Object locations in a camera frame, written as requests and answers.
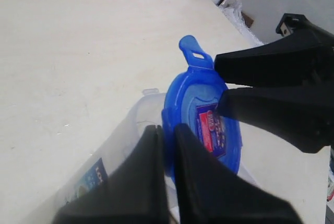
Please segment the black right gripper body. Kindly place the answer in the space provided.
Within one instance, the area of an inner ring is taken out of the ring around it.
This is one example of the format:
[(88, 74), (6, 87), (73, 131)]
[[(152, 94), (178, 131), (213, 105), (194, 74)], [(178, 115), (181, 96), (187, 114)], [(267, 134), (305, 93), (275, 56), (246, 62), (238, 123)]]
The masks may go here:
[(276, 27), (282, 39), (276, 49), (333, 49), (333, 34), (311, 23), (301, 14), (285, 13)]

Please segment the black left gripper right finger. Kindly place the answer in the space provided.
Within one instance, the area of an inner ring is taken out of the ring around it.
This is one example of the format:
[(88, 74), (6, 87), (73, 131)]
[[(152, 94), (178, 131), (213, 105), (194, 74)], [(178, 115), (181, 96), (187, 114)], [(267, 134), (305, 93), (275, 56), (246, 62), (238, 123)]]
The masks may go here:
[(209, 153), (188, 125), (174, 129), (181, 223), (301, 223), (293, 207), (238, 177)]

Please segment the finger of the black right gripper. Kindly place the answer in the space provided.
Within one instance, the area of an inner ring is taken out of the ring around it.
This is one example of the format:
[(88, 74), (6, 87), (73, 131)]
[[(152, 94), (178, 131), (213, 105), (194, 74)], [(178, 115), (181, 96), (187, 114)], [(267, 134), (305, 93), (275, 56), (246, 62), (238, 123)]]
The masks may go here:
[(333, 80), (333, 35), (294, 32), (252, 49), (218, 54), (215, 71), (231, 84), (286, 87)]
[(266, 130), (304, 153), (333, 145), (332, 84), (229, 89), (217, 111)]

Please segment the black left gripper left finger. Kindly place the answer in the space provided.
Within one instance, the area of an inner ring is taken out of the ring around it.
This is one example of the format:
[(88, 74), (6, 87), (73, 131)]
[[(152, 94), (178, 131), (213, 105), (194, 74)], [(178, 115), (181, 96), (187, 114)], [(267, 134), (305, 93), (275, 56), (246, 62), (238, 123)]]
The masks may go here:
[(168, 223), (163, 131), (145, 128), (128, 158), (101, 185), (62, 207), (53, 223)]

